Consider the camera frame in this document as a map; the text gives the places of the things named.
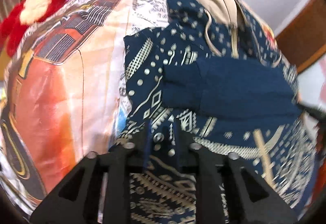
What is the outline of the navy patterned hooded garment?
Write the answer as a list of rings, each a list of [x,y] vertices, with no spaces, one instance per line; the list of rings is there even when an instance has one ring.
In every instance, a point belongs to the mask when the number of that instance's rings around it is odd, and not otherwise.
[[[215,155],[237,153],[300,215],[316,147],[296,105],[297,71],[238,0],[166,0],[167,27],[124,39],[131,111],[121,138],[150,124],[149,168],[130,176],[132,223],[195,223],[196,179],[178,129]]]

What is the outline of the wooden door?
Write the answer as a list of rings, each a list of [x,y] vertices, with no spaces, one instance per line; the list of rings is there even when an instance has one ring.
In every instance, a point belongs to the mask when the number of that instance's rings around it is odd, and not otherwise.
[[[325,0],[310,0],[276,37],[281,52],[300,74],[325,54]]]

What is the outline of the newspaper print bed quilt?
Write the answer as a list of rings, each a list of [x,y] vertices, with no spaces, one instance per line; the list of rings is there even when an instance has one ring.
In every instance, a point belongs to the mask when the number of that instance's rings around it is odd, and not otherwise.
[[[68,0],[27,29],[5,70],[1,109],[1,187],[23,217],[124,127],[123,37],[166,26],[166,8],[166,0]]]

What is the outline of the red plush toy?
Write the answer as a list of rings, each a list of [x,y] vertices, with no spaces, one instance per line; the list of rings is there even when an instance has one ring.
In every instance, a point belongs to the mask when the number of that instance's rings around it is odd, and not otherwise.
[[[1,22],[1,45],[12,57],[26,30],[34,23],[44,22],[61,9],[66,0],[23,0]]]

